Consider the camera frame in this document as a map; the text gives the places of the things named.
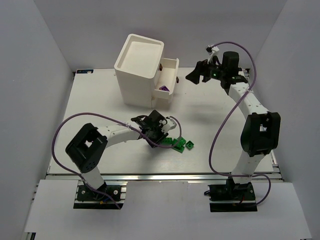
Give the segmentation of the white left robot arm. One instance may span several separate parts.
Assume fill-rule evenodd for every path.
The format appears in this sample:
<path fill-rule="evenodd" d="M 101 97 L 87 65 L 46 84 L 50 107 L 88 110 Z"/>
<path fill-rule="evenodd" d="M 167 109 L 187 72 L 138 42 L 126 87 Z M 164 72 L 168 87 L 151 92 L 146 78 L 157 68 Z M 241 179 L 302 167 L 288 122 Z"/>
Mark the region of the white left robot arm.
<path fill-rule="evenodd" d="M 124 125 L 96 127 L 86 123 L 66 146 L 65 152 L 80 171 L 85 182 L 93 189 L 103 192 L 106 184 L 98 169 L 98 164 L 106 148 L 126 141 L 140 140 L 144 134 L 148 144 L 155 148 L 174 129 L 176 123 L 153 110 L 150 115 L 136 116 Z"/>

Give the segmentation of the purple 2x2 lego brick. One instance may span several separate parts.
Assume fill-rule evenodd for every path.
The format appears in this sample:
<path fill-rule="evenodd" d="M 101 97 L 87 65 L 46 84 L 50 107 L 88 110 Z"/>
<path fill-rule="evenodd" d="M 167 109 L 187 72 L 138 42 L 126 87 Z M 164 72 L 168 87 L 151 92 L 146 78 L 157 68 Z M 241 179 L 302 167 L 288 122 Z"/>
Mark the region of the purple 2x2 lego brick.
<path fill-rule="evenodd" d="M 159 89 L 166 92 L 170 91 L 165 85 L 161 86 Z"/>

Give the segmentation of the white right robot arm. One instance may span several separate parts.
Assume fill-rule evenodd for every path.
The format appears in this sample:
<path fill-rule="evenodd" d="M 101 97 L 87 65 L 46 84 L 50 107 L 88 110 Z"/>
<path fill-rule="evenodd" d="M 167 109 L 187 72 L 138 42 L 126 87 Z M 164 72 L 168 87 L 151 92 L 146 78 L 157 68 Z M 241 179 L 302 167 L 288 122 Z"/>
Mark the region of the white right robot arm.
<path fill-rule="evenodd" d="M 236 185 L 246 185 L 251 182 L 264 156 L 278 146 L 281 117 L 259 102 L 251 89 L 251 83 L 240 74 L 239 54 L 226 51 L 222 61 L 219 61 L 217 53 L 210 50 L 209 58 L 198 61 L 194 70 L 185 78 L 196 85 L 211 79 L 218 80 L 245 117 L 240 136 L 242 153 L 230 178 Z"/>

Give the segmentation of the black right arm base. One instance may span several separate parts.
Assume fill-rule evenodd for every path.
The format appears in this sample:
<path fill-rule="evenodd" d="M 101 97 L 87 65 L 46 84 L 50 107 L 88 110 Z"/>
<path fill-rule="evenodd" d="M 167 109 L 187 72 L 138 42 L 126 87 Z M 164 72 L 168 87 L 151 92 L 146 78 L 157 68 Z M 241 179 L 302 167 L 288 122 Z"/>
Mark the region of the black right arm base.
<path fill-rule="evenodd" d="M 209 197 L 211 213 L 257 212 L 254 188 L 251 182 L 235 183 L 229 177 L 225 184 L 208 185 L 204 195 Z"/>

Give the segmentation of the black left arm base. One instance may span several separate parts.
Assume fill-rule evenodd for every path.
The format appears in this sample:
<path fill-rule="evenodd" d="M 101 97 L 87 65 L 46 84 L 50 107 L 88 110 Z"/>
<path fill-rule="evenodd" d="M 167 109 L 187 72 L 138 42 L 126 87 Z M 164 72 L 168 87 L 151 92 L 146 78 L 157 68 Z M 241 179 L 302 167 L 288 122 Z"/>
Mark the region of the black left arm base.
<path fill-rule="evenodd" d="M 125 202 L 127 186 L 120 182 L 105 182 L 98 189 L 92 191 L 82 181 L 76 187 L 73 208 L 79 210 L 120 210 Z"/>

